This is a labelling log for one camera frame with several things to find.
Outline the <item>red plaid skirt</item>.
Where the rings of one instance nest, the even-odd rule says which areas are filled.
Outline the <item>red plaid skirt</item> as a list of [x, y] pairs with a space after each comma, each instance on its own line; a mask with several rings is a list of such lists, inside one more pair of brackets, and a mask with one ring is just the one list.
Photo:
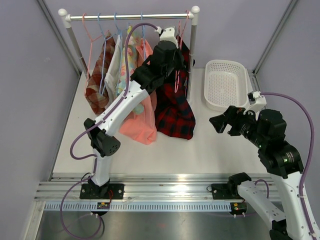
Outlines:
[[182, 69], [178, 76], [172, 74], [168, 83], [156, 89], [154, 115], [157, 131], [169, 137], [190, 140], [196, 119], [185, 96], [187, 80], [188, 70]]

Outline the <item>salmon pink skirt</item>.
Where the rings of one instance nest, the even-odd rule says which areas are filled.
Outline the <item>salmon pink skirt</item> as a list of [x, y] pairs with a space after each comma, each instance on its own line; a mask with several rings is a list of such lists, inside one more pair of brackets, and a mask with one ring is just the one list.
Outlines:
[[[153, 53], [149, 43], [145, 40], [146, 45], [146, 57]], [[141, 38], [138, 46], [136, 47], [138, 52], [138, 66], [141, 66], [144, 62], [143, 57], [143, 39]], [[134, 141], [149, 145], [154, 142], [157, 138], [157, 129], [155, 125], [155, 110], [157, 106], [157, 95], [155, 92], [151, 93], [145, 105], [145, 111], [142, 117], [128, 118], [123, 121], [122, 126], [119, 129], [119, 133], [131, 138]]]

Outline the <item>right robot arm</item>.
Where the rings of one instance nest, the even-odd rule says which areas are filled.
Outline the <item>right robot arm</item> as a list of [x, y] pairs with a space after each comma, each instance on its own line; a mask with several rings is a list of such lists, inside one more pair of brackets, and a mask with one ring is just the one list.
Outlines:
[[318, 240], [320, 228], [307, 193], [300, 185], [306, 167], [299, 151], [285, 140], [287, 123], [282, 114], [273, 109], [255, 114], [252, 110], [229, 106], [209, 122], [219, 134], [230, 126], [230, 136], [243, 136], [258, 148], [258, 158], [277, 188], [283, 209], [278, 209], [261, 193], [244, 172], [229, 177], [228, 195], [241, 197], [255, 210], [267, 225], [272, 240]]

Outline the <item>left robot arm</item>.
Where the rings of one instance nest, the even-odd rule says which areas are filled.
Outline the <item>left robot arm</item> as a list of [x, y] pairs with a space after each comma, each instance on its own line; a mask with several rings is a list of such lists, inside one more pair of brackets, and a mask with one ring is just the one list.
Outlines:
[[91, 193], [98, 199], [107, 196], [112, 155], [120, 148], [116, 131], [130, 112], [157, 88], [168, 83], [175, 71], [184, 67], [184, 57], [178, 44], [161, 40], [153, 53], [130, 76], [129, 85], [95, 120], [87, 118], [90, 145], [95, 154], [94, 175], [88, 180]]

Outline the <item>floral pastel garment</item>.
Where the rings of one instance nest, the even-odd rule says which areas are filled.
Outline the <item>floral pastel garment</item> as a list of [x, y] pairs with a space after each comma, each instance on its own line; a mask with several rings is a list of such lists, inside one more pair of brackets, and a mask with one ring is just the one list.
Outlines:
[[[138, 67], [138, 57], [139, 53], [136, 47], [139, 45], [141, 40], [141, 34], [138, 33], [136, 30], [131, 34], [128, 47], [127, 47], [127, 61], [128, 67], [126, 67], [125, 63], [125, 48], [122, 49], [122, 58], [121, 58], [121, 68], [120, 68], [120, 75], [117, 84], [117, 96], [121, 94], [121, 92], [126, 88], [127, 84], [127, 69], [129, 72], [129, 76], [134, 73], [135, 69]], [[130, 113], [128, 119], [135, 119], [137, 117], [142, 117], [145, 113], [145, 105], [147, 103], [148, 98], [144, 99], [141, 103], [139, 103]]]

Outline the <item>white plastic basket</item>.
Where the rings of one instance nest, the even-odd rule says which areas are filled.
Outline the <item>white plastic basket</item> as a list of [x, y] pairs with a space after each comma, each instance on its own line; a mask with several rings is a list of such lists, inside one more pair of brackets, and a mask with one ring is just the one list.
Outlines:
[[206, 106], [224, 112], [229, 106], [246, 108], [249, 75], [239, 62], [214, 59], [205, 66], [204, 99]]

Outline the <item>white garment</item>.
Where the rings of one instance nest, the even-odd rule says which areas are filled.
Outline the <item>white garment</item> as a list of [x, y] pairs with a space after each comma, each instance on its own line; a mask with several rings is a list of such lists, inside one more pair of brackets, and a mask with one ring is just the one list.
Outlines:
[[113, 102], [117, 97], [117, 86], [120, 79], [120, 69], [122, 63], [122, 37], [117, 36], [114, 53], [108, 71], [104, 78], [105, 89], [107, 91], [109, 102]]

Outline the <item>brown plaid garment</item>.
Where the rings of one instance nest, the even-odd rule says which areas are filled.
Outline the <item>brown plaid garment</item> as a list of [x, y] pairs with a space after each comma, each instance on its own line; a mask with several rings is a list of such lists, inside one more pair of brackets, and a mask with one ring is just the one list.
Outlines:
[[100, 55], [85, 89], [85, 99], [95, 115], [100, 115], [109, 103], [109, 95], [105, 88], [105, 77], [115, 52], [115, 40], [112, 36], [101, 47]]

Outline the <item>white metal clothes rack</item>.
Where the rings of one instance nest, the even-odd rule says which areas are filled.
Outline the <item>white metal clothes rack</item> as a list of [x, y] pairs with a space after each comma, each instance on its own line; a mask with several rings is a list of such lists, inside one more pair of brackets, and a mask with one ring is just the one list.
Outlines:
[[186, 81], [186, 99], [190, 100], [191, 86], [192, 86], [192, 71], [194, 68], [194, 53], [195, 53], [195, 43], [196, 43], [196, 32], [199, 22], [200, 8], [195, 5], [191, 8], [191, 11], [185, 13], [154, 13], [154, 14], [113, 14], [113, 15], [85, 15], [85, 16], [72, 16], [66, 9], [61, 8], [58, 10], [58, 15], [60, 16], [64, 27], [67, 30], [73, 48], [76, 52], [78, 59], [80, 60], [82, 71], [85, 76], [88, 77], [88, 65], [86, 63], [83, 54], [81, 52], [80, 46], [72, 29], [72, 22], [75, 21], [114, 21], [117, 20], [161, 20], [161, 19], [186, 19], [191, 21], [191, 32], [190, 32], [190, 44], [189, 44], [189, 62], [188, 62], [188, 79]]

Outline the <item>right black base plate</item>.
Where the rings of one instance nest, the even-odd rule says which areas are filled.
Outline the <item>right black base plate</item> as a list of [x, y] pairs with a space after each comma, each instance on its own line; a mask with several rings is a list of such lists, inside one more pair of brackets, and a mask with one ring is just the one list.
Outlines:
[[243, 200], [242, 197], [230, 190], [227, 183], [213, 183], [210, 187], [214, 200]]

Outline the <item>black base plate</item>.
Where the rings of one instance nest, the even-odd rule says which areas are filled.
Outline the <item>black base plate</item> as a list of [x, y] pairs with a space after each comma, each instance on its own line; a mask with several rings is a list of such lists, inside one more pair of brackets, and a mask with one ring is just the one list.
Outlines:
[[227, 183], [213, 183], [210, 187], [214, 200], [243, 200], [242, 197], [230, 190]]
[[107, 182], [102, 186], [98, 186], [93, 182], [81, 185], [79, 198], [82, 200], [122, 200], [124, 196], [125, 185], [122, 183]]

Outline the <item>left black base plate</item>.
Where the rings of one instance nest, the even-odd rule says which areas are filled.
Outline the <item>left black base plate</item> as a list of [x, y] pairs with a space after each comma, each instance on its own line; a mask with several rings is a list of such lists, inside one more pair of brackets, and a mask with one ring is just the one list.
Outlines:
[[124, 196], [125, 185], [122, 183], [107, 182], [102, 186], [98, 186], [93, 182], [81, 185], [79, 198], [82, 200], [122, 200]]

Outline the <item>aluminium mounting rail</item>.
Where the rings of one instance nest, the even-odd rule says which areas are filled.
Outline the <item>aluminium mounting rail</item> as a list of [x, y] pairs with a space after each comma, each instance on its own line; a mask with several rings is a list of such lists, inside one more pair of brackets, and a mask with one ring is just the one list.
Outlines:
[[[112, 173], [110, 182], [124, 185], [125, 202], [207, 202], [212, 199], [211, 184], [224, 184], [229, 175], [222, 174], [149, 174]], [[83, 179], [81, 173], [55, 173], [48, 181], [38, 184], [35, 199], [62, 199], [67, 190]]]

